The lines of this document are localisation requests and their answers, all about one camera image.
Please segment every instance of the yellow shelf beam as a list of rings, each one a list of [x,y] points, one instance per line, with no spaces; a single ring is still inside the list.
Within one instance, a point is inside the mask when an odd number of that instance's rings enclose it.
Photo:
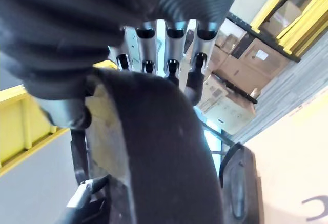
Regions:
[[[326,21],[310,38],[307,39],[307,41],[301,46],[301,48],[296,51],[295,55],[300,56],[319,36],[319,34],[321,34],[327,28],[328,28],[328,21]]]
[[[291,48],[305,35],[315,23],[328,11],[328,0],[318,0],[307,13],[296,23],[289,32],[281,39],[279,44],[285,51]]]
[[[270,14],[270,12],[274,9],[274,7],[277,5],[277,3],[280,0],[267,0],[266,3],[263,5],[261,10],[257,13],[257,15],[254,17],[254,19],[251,22],[252,29],[259,33],[259,27],[264,22],[264,20],[267,18],[267,16]]]

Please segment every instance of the yellow railing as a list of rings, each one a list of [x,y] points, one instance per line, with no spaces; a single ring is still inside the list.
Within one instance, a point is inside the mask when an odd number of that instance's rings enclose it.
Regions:
[[[259,33],[259,27],[280,0],[267,0],[251,22],[252,29]]]
[[[95,67],[117,68],[108,60]],[[0,176],[66,131],[47,121],[23,85],[0,91]]]

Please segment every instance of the metal rack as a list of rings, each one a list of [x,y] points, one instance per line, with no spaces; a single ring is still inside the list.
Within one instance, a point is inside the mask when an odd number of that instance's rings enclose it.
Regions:
[[[267,0],[251,22],[252,30],[261,34],[259,27],[281,0]],[[328,0],[311,0],[302,14],[286,27],[276,41],[287,55],[299,58],[328,28]]]

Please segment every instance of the sticker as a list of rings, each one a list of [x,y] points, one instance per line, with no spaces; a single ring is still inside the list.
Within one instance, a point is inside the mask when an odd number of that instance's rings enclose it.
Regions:
[[[266,52],[262,51],[262,50],[258,50],[258,52],[256,53],[256,56],[259,58],[259,59],[262,59],[262,61],[264,61],[267,57],[268,57],[269,54],[267,54]]]

